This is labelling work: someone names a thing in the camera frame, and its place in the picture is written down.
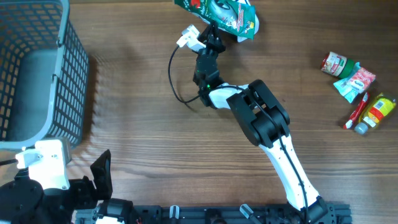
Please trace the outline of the yellow liquid bottle grey cap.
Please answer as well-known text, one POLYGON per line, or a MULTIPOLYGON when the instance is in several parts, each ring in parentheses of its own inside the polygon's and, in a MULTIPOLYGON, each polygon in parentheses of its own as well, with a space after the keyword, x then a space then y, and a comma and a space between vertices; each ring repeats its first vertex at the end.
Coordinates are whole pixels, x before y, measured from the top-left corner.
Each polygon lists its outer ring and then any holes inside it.
POLYGON ((364 135, 369 130, 376 129, 381 121, 392 113, 396 106, 397 99, 384 93, 378 94, 361 113, 354 131, 364 135))

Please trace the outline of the red juice carton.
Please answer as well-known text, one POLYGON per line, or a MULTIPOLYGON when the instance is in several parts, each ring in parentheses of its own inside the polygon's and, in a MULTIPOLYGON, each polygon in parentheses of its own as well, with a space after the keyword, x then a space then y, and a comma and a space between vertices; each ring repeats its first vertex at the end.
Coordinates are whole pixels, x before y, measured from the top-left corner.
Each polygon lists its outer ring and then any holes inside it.
POLYGON ((370 84, 376 79, 375 74, 361 67, 349 80, 348 85, 358 93, 368 89, 370 84))

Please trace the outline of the dark green box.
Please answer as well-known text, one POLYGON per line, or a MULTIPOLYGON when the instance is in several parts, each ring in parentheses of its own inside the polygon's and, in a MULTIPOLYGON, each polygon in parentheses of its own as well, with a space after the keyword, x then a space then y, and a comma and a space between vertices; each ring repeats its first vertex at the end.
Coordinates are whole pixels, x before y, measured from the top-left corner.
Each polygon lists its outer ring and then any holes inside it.
POLYGON ((200 17, 207 24, 216 21, 219 29, 238 36, 237 0, 173 0, 173 2, 200 17))

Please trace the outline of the red slim stick packet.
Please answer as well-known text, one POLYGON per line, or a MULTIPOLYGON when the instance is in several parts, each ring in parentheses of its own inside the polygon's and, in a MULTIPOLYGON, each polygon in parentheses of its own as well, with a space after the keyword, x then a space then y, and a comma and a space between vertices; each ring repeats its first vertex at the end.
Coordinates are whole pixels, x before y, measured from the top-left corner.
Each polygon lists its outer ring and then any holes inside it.
POLYGON ((351 113, 349 120, 343 125, 343 129, 350 129, 354 125, 354 123, 358 120, 360 114, 363 112, 368 103, 369 93, 366 92, 356 109, 351 113))

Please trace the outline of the green lid spice jar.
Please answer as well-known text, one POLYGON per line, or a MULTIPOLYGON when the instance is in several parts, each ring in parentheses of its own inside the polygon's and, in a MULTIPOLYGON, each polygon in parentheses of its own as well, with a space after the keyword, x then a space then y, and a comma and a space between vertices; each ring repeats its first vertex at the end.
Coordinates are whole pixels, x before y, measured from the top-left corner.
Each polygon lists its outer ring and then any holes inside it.
POLYGON ((320 65, 320 70, 337 77, 339 79, 347 78, 354 68, 354 61, 350 58, 329 52, 320 65))

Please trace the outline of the green white snack pack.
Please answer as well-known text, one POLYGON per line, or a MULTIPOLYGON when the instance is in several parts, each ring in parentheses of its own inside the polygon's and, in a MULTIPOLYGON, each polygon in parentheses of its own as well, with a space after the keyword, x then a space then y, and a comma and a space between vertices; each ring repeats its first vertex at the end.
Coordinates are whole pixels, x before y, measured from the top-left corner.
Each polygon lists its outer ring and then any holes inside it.
POLYGON ((333 84, 334 87, 338 90, 339 94, 343 96, 349 103, 352 103, 359 95, 359 93, 351 85, 348 85, 348 81, 360 68, 360 63, 356 62, 348 77, 338 80, 333 84))

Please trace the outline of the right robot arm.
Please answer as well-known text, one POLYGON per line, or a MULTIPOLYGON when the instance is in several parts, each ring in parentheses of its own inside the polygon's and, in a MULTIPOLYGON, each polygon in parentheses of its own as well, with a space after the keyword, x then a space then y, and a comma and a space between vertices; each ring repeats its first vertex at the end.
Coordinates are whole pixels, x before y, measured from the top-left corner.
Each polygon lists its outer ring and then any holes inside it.
POLYGON ((190 25, 187 45, 197 54, 193 82, 205 106, 232 112, 246 138, 270 159, 292 207, 291 223, 315 223, 328 209, 309 181, 292 144, 286 110, 262 80, 230 85, 220 77, 217 58, 224 52, 216 22, 203 32, 190 25))

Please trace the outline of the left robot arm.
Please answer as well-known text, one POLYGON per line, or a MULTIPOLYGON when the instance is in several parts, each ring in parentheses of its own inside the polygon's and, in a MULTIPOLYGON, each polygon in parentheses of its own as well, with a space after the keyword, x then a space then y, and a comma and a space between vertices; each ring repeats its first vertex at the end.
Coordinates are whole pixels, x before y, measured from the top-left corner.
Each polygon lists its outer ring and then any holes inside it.
POLYGON ((95 223, 141 223, 133 203, 112 198, 111 153, 104 151, 90 165, 94 179, 72 179, 70 188, 44 189, 28 177, 1 186, 1 223, 71 223, 76 210, 96 210, 95 223))

